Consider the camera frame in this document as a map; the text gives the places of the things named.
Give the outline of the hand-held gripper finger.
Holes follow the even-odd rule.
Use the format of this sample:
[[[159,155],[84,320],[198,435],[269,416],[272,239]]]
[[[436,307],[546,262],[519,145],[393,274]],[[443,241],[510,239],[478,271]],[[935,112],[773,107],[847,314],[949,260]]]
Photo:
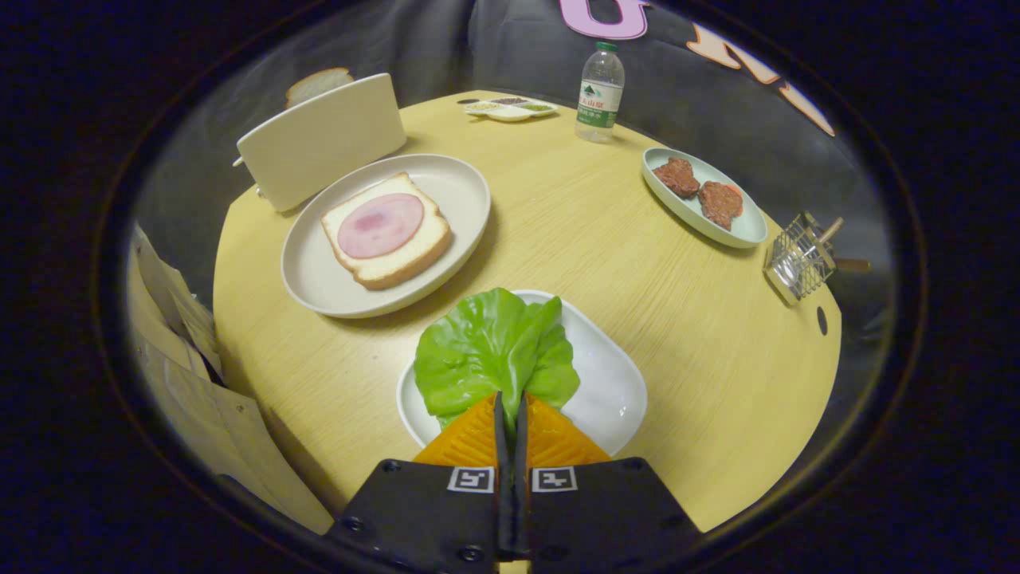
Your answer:
[[[496,573],[500,487],[508,468],[500,395],[482,401],[494,454],[481,465],[386,458],[343,509],[327,538],[398,573]]]
[[[700,531],[644,458],[612,460],[561,411],[521,400],[514,555],[532,573],[668,573]]]

